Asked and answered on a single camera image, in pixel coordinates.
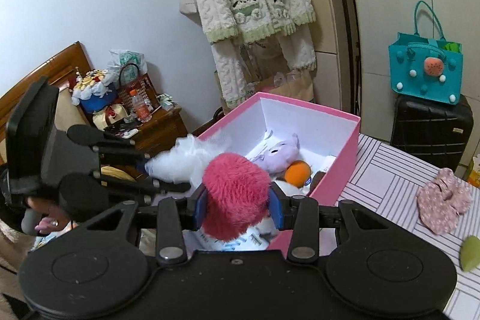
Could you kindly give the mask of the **person's hand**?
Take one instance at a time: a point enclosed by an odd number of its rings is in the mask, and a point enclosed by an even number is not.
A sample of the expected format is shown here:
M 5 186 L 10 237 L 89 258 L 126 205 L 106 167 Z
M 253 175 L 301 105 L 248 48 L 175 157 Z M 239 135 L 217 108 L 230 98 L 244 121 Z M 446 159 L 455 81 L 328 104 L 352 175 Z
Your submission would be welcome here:
M 27 235 L 49 235 L 62 231 L 71 218 L 54 201 L 30 196 L 26 199 L 28 208 L 25 210 L 21 228 Z

